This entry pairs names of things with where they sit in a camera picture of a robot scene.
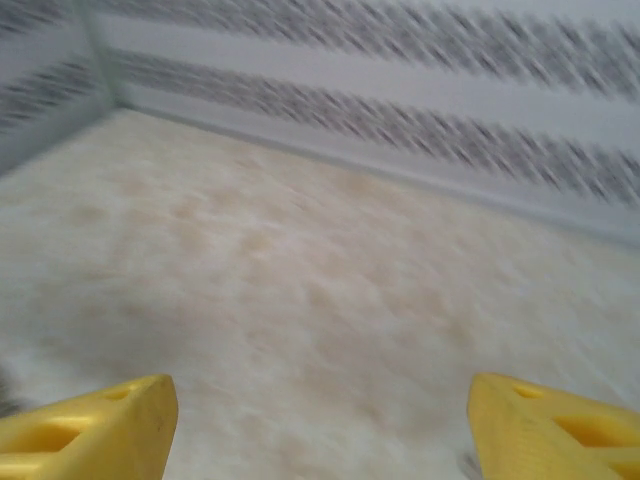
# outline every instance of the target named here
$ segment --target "white floor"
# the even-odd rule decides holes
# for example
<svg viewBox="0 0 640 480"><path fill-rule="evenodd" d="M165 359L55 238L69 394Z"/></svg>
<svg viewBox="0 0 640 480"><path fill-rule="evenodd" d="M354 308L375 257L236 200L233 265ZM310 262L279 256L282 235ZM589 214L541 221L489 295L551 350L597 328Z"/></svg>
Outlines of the white floor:
<svg viewBox="0 0 640 480"><path fill-rule="evenodd" d="M640 253L122 111L0 181L0 363L174 375L168 480L461 479L479 370L640 406Z"/></svg>

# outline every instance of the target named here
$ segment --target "white wall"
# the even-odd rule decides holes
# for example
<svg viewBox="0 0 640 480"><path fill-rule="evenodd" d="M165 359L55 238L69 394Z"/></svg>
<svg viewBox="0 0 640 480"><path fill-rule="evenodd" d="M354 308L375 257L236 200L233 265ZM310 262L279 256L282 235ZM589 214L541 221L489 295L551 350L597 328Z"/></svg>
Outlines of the white wall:
<svg viewBox="0 0 640 480"><path fill-rule="evenodd" d="M84 30L66 0L0 0L0 172L110 107Z"/></svg>
<svg viewBox="0 0 640 480"><path fill-rule="evenodd" d="M93 0L121 100L640 243L635 0Z"/></svg>

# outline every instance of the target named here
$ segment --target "yellow plastic claw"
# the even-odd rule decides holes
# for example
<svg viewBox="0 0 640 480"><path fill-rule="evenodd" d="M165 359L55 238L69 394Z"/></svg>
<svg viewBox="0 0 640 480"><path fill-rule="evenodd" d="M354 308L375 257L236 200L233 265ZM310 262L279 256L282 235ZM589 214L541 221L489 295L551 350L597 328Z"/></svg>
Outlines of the yellow plastic claw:
<svg viewBox="0 0 640 480"><path fill-rule="evenodd" d="M1 480L160 480L178 420L154 375L0 420Z"/></svg>
<svg viewBox="0 0 640 480"><path fill-rule="evenodd" d="M640 415L479 374L469 422L485 480L640 480Z"/></svg>

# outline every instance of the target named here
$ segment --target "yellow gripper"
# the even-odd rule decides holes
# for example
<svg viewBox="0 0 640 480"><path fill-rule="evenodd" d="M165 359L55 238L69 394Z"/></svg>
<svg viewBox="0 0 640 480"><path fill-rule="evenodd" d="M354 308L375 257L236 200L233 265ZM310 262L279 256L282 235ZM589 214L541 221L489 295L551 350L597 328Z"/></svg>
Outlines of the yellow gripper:
<svg viewBox="0 0 640 480"><path fill-rule="evenodd" d="M640 480L640 415L478 374L469 423L484 480Z"/></svg>
<svg viewBox="0 0 640 480"><path fill-rule="evenodd" d="M154 375L0 420L0 480L160 480L178 419Z"/></svg>

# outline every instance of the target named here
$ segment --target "patterned wall stripe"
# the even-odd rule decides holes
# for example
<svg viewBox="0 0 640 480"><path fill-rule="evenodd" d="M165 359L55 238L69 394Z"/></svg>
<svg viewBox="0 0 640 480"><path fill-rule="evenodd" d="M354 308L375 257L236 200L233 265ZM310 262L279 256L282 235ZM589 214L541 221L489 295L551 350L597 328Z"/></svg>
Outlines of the patterned wall stripe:
<svg viewBox="0 0 640 480"><path fill-rule="evenodd" d="M93 0L133 18L640 98L640 34L505 12L349 0Z"/></svg>
<svg viewBox="0 0 640 480"><path fill-rule="evenodd" d="M133 84L640 207L640 162L627 152L131 52L112 51L111 59L122 79Z"/></svg>
<svg viewBox="0 0 640 480"><path fill-rule="evenodd" d="M68 14L64 0L0 0L0 39L61 22Z"/></svg>
<svg viewBox="0 0 640 480"><path fill-rule="evenodd" d="M97 86L91 62L78 57L0 87L0 135Z"/></svg>

